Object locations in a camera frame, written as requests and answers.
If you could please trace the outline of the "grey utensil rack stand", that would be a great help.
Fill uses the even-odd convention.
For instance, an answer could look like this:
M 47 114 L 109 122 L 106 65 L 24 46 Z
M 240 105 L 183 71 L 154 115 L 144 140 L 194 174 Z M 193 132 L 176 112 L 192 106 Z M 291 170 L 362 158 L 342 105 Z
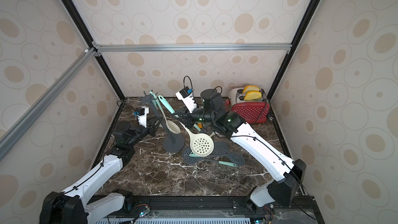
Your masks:
M 163 147 L 167 152 L 176 153 L 184 147 L 185 139 L 181 134 L 180 128 L 170 120 L 167 120 L 162 104 L 156 94 L 152 91 L 147 94 L 144 92 L 141 101 L 149 104 L 156 117 L 160 118 L 160 124 L 167 133 L 167 137 L 163 141 Z

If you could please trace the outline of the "grey skimmer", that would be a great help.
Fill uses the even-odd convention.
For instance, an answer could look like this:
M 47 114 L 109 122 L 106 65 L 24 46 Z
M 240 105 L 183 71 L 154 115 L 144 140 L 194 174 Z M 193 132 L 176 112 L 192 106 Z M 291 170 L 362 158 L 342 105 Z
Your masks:
M 182 152 L 182 157 L 183 160 L 187 163 L 187 164 L 195 164 L 197 162 L 199 162 L 199 157 L 191 157 L 190 154 L 192 153 L 192 150 L 190 147 L 186 147 L 183 152 Z
M 224 155 L 229 151 L 229 146 L 226 142 L 215 142 L 214 149 L 211 155 Z

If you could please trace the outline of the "grey skimmer mint handle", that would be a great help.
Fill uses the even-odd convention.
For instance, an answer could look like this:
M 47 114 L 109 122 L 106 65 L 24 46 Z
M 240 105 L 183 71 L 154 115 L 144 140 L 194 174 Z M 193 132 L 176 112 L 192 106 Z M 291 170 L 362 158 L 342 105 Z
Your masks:
M 210 157 L 227 157 L 232 163 L 236 164 L 237 167 L 244 166 L 246 164 L 244 157 L 236 152 L 228 152 L 223 155 L 210 155 Z

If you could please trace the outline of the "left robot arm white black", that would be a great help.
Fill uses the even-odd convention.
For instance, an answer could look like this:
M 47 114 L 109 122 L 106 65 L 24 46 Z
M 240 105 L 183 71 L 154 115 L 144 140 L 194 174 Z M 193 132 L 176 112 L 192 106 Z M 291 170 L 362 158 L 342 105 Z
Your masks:
M 152 117 L 138 126 L 128 121 L 118 123 L 113 130 L 115 143 L 99 164 L 63 191 L 52 192 L 45 197 L 39 223 L 94 224 L 124 207 L 131 208 L 125 201 L 129 195 L 127 191 L 111 193 L 93 203 L 89 201 L 114 174 L 129 163 L 135 154 L 136 144 L 148 135 L 156 135 L 162 120 L 161 117 Z

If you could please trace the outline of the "cream skimmer mint handle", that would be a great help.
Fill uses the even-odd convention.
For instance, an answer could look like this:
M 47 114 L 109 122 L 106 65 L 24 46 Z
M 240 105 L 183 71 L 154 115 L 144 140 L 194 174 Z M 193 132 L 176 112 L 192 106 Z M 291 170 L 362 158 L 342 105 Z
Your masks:
M 181 126 L 187 131 L 190 137 L 190 148 L 199 157 L 210 155 L 214 150 L 214 142 L 211 137 L 204 133 L 194 134 L 183 123 Z
M 178 126 L 177 124 L 175 124 L 174 122 L 172 122 L 171 120 L 167 120 L 167 118 L 166 118 L 166 116 L 165 116 L 165 113 L 164 113 L 164 111 L 163 111 L 162 105 L 161 105 L 161 103 L 160 103 L 158 97 L 156 96 L 156 94 L 153 93 L 152 91 L 150 91 L 150 94 L 154 97 L 154 100 L 155 100 L 155 102 L 156 102 L 158 108 L 160 109 L 160 111 L 161 111 L 161 113 L 162 113 L 162 115 L 163 115 L 163 118 L 164 118 L 165 121 L 166 121 L 166 124 L 165 124 L 165 125 L 166 125 L 167 129 L 168 129 L 169 131 L 171 131 L 172 133 L 174 133 L 174 134 L 180 134 L 180 133 L 181 133 L 181 130 L 180 130 L 179 126 Z

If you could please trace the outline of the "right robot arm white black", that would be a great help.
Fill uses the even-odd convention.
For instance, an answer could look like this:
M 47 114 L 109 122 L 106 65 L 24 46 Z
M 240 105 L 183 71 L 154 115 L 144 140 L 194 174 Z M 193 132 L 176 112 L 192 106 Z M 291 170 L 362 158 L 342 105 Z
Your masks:
M 191 128 L 196 123 L 210 125 L 214 132 L 249 152 L 270 173 L 273 179 L 251 193 L 250 200 L 253 204 L 258 207 L 274 202 L 285 207 L 291 205 L 304 178 L 304 161 L 293 160 L 280 153 L 242 116 L 227 111 L 224 99 L 216 89 L 207 89 L 201 93 L 202 106 L 196 104 L 193 90 L 188 87 L 176 92 L 176 96 L 185 105 L 175 113 L 185 127 Z

